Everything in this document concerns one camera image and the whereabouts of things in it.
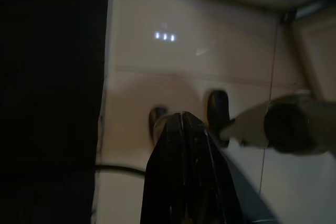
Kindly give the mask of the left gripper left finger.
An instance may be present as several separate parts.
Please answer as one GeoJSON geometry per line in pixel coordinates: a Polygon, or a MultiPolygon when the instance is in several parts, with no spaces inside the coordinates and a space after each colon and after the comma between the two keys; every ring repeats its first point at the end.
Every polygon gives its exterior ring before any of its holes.
{"type": "Polygon", "coordinates": [[[150,113],[154,148],[145,170],[141,223],[191,223],[187,204],[187,114],[150,113]]]}

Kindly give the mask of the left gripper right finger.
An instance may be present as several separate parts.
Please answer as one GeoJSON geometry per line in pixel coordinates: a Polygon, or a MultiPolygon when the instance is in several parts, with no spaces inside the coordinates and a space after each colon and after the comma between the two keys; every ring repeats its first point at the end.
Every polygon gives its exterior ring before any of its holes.
{"type": "Polygon", "coordinates": [[[187,208],[192,223],[245,223],[228,164],[205,124],[183,113],[189,168],[187,208]]]}

